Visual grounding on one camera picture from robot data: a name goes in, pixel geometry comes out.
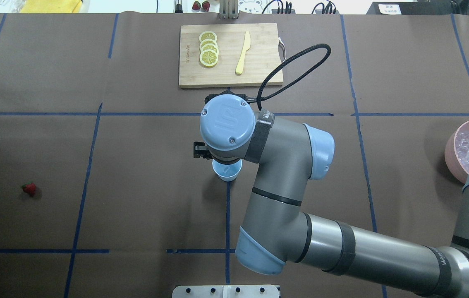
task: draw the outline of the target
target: plastic cup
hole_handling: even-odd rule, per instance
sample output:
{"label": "plastic cup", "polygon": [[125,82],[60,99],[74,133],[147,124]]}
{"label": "plastic cup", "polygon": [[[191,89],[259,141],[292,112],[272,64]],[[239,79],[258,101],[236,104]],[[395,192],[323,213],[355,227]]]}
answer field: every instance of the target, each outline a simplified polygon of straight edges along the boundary
{"label": "plastic cup", "polygon": [[242,169],[242,160],[234,164],[221,164],[216,160],[212,161],[212,169],[225,182],[233,181]]}

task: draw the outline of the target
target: strawberry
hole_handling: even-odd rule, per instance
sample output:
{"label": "strawberry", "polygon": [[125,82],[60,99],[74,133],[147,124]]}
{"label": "strawberry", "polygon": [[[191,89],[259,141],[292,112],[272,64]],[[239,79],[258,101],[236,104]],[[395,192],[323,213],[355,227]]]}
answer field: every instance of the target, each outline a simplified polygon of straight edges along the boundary
{"label": "strawberry", "polygon": [[208,11],[208,9],[211,7],[211,4],[208,1],[204,1],[202,3],[202,7],[204,11]]}
{"label": "strawberry", "polygon": [[23,192],[26,192],[31,197],[34,197],[34,194],[36,194],[36,184],[34,183],[25,184],[21,186],[21,189],[23,189]]}
{"label": "strawberry", "polygon": [[195,1],[194,4],[192,5],[192,10],[198,11],[201,8],[201,4],[198,1]]}

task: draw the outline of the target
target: yellow cloth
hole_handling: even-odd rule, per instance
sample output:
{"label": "yellow cloth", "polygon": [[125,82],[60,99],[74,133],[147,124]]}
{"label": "yellow cloth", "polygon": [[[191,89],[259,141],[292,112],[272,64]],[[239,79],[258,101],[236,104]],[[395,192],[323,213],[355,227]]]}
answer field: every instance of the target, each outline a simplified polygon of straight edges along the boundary
{"label": "yellow cloth", "polygon": [[27,0],[21,13],[78,13],[81,0]]}

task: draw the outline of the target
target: cutting board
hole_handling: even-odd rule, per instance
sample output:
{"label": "cutting board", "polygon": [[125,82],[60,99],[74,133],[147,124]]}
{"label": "cutting board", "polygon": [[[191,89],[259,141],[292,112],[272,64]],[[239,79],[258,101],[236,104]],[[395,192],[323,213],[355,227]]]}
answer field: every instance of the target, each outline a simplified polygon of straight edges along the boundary
{"label": "cutting board", "polygon": [[[206,68],[200,64],[200,34],[213,31],[218,36],[219,61]],[[246,52],[244,73],[235,74],[246,31],[251,48]],[[179,44],[179,86],[181,88],[260,86],[280,64],[276,23],[185,25]],[[282,70],[267,85],[282,85]]]}

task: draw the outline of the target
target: knife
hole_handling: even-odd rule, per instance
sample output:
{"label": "knife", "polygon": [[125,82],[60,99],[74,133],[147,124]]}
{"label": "knife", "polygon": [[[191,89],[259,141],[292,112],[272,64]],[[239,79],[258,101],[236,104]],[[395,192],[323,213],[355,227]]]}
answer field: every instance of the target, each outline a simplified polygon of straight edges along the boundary
{"label": "knife", "polygon": [[249,35],[249,31],[246,31],[246,37],[244,38],[244,45],[242,46],[242,53],[240,53],[240,59],[238,59],[238,64],[236,65],[236,69],[234,73],[237,75],[241,75],[244,71],[244,61],[246,60],[246,51],[249,50],[251,47],[251,36]]}

